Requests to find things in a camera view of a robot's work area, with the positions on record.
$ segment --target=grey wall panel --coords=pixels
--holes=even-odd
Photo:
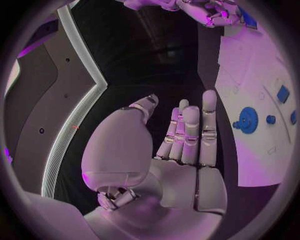
[[[20,184],[24,190],[37,194],[41,193],[46,161],[58,132],[81,98],[95,85],[60,23],[58,33],[45,43],[45,48],[58,69],[58,77],[27,118],[14,156],[14,170]]]
[[[44,45],[19,58],[19,63],[20,76],[5,99],[6,141],[13,158],[26,119],[58,76]]]

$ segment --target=white light strip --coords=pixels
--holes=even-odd
[[[106,88],[95,85],[79,102],[63,124],[47,158],[43,173],[41,196],[54,197],[55,185],[64,155],[79,126]]]
[[[82,36],[78,31],[78,28],[70,12],[70,7],[68,5],[63,6],[58,9],[57,12],[65,33],[83,65],[85,66],[86,70],[100,88],[106,88],[108,84],[105,81],[105,78],[100,72]]]

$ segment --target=blue square button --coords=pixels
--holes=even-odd
[[[290,95],[290,91],[285,87],[281,86],[279,92],[277,93],[277,98],[281,103],[285,103]]]

